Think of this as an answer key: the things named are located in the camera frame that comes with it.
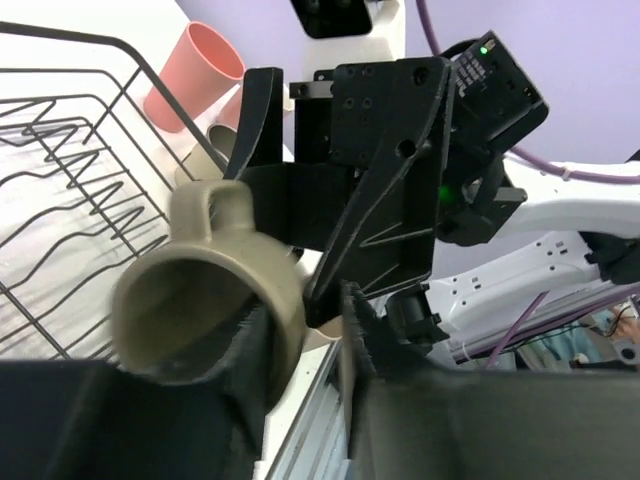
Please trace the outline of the grey beige small mug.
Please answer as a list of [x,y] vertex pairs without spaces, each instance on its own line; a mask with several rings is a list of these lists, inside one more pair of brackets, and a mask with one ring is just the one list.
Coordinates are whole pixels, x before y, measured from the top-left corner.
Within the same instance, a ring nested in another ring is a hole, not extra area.
[[247,302],[267,310],[274,334],[267,407],[280,401],[306,336],[304,280],[280,241],[257,231],[250,188],[235,180],[187,182],[169,199],[169,241],[137,258],[111,297],[121,365],[168,384],[199,381],[233,342],[221,334]]

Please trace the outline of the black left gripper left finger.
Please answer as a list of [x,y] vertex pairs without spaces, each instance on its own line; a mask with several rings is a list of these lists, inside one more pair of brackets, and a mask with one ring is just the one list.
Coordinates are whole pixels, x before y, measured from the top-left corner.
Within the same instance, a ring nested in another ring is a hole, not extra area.
[[5,479],[249,479],[269,410],[273,325],[250,303],[206,340],[210,379],[160,385],[95,360],[1,365]]

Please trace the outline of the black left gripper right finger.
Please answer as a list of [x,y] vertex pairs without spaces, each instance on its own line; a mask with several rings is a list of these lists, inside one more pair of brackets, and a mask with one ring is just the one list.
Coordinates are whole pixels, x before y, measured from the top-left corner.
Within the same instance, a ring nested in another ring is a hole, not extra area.
[[342,288],[342,395],[356,479],[635,479],[631,373],[448,369]]

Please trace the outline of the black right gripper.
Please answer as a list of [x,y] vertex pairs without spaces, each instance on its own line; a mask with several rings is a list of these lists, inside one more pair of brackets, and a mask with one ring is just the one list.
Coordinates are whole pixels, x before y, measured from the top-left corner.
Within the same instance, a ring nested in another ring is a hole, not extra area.
[[549,109],[495,33],[293,84],[291,162],[282,79],[273,67],[245,74],[225,176],[251,189],[259,231],[324,251],[305,292],[309,326],[338,316],[341,283],[366,298],[410,287],[431,273],[435,236],[486,243],[525,201],[503,157]]

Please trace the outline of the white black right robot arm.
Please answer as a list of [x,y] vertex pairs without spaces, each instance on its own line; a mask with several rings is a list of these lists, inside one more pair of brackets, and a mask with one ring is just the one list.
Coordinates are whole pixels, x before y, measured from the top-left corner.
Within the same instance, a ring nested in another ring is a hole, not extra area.
[[339,315],[342,286],[402,294],[414,340],[461,339],[524,297],[639,279],[639,180],[622,165],[541,163],[517,144],[549,109],[494,32],[403,55],[403,6],[298,1],[314,40],[295,84],[296,154],[281,159],[283,74],[249,70],[227,167],[258,229],[321,253],[307,323]]

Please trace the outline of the beige tall cup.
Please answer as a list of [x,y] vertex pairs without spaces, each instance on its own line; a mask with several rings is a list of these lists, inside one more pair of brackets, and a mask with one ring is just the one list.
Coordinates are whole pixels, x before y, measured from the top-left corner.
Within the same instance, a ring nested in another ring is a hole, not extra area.
[[324,345],[342,337],[342,318],[336,317],[318,328],[309,328],[307,342]]

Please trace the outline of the salmon pink plastic cup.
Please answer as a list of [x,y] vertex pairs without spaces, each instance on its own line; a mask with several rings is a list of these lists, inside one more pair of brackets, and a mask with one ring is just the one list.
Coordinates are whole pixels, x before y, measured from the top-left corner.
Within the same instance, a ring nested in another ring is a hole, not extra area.
[[194,120],[238,84],[244,72],[244,62],[228,40],[204,23],[191,22],[159,78]]

